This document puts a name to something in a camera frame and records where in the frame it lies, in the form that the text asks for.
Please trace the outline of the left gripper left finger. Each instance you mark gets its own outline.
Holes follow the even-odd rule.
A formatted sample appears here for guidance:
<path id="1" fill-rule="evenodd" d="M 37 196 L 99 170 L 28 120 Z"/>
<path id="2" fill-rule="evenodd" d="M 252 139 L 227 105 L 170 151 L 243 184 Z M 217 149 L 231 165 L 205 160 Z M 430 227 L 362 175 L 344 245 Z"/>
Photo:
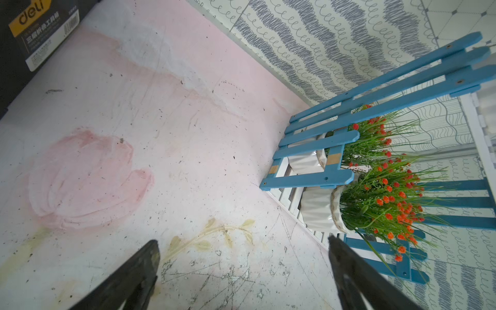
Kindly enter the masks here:
<path id="1" fill-rule="evenodd" d="M 158 279 L 160 249 L 148 241 L 72 309 L 147 309 Z"/>

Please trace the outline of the red flower plant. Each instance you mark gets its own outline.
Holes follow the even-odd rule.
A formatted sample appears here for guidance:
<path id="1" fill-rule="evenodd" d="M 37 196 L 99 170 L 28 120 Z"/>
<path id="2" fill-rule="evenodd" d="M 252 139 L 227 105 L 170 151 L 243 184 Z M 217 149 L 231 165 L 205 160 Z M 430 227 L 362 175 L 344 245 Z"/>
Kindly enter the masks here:
<path id="1" fill-rule="evenodd" d="M 417 132 L 415 130 L 418 125 L 417 121 L 400 121 L 399 117 L 399 112 L 392 112 L 349 125 L 346 130 L 358 131 L 360 138 L 344 145 L 342 164 L 345 167 L 370 166 L 386 156 L 386 153 L 395 145 L 394 138 Z M 333 149 L 328 147 L 290 156 L 289 166 L 297 174 L 320 173 L 324 171 L 328 156 L 332 151 Z"/>

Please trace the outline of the orange flower potted plant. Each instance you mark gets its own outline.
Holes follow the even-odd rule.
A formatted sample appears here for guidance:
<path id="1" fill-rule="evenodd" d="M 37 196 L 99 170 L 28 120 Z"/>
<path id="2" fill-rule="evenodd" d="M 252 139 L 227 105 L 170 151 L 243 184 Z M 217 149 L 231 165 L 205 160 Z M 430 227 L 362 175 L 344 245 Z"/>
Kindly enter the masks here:
<path id="1" fill-rule="evenodd" d="M 409 246 L 422 249 L 427 240 L 416 237 L 428 221 L 445 224 L 426 211 L 422 200 L 431 169 L 415 172 L 414 156 L 400 155 L 377 161 L 368 170 L 354 165 L 348 170 L 354 179 L 334 189 L 308 187 L 302 194 L 300 212 L 306 226 L 327 233 L 356 233 L 381 239 L 395 261 L 411 258 Z"/>

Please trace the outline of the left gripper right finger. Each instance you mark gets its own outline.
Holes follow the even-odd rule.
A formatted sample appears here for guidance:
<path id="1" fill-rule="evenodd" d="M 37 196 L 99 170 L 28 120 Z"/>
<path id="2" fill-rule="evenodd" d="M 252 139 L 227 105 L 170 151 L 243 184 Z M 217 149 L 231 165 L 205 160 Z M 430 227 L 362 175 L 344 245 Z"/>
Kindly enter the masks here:
<path id="1" fill-rule="evenodd" d="M 330 236 L 329 261 L 343 309 L 421 310 L 404 293 L 393 287 L 348 245 Z"/>

